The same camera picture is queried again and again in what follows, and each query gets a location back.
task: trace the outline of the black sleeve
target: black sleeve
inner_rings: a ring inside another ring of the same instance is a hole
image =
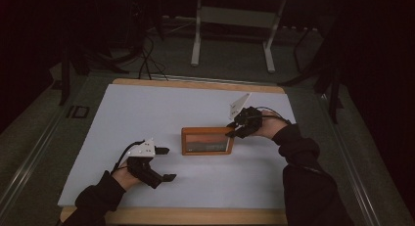
[[[64,222],[64,226],[105,226],[107,211],[116,211],[125,190],[110,172],[105,171],[100,182],[89,186],[76,199],[76,211]]]
[[[272,139],[288,165],[283,171],[286,215],[290,226],[354,225],[339,196],[335,180],[317,161],[319,147],[302,138],[296,125]]]

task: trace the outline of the small wooden box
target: small wooden box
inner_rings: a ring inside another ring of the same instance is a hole
[[[229,155],[232,152],[234,138],[225,134],[233,130],[231,127],[183,127],[182,155]]]

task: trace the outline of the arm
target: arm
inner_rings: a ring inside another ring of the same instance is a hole
[[[320,150],[313,140],[302,138],[296,125],[274,118],[265,118],[254,135],[280,145],[279,153],[287,160],[283,183],[289,225],[353,225],[335,180],[317,161]]]
[[[97,185],[83,190],[76,199],[76,211],[64,226],[104,226],[107,211],[116,211],[124,193],[140,181],[133,177],[125,163],[114,172],[105,171]]]

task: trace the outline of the hand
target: hand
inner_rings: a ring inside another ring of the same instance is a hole
[[[113,173],[113,178],[119,185],[125,190],[128,191],[134,185],[140,183],[141,181],[128,172],[126,161]]]
[[[271,111],[261,111],[262,115],[276,115]],[[283,120],[274,117],[263,117],[262,126],[252,134],[252,136],[262,136],[268,139],[272,139],[275,134],[278,133],[282,128],[287,126]]]

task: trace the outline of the table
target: table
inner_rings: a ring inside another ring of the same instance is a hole
[[[282,18],[287,0],[278,0],[276,3],[278,9],[275,13],[270,13],[208,7],[202,5],[202,0],[197,0],[196,34],[193,46],[191,66],[197,67],[199,65],[199,57],[201,50],[201,23],[224,23],[269,28],[269,36],[262,43],[262,45],[267,70],[270,73],[275,72],[275,66],[271,53],[271,45],[274,40],[274,36],[276,34],[279,22]]]
[[[140,85],[210,90],[237,90],[259,93],[284,94],[279,87],[234,85],[220,83],[147,81],[117,79],[115,85]],[[61,220],[65,221],[75,210],[63,207]],[[212,208],[212,207],[119,207],[106,216],[109,224],[286,224],[284,208]]]

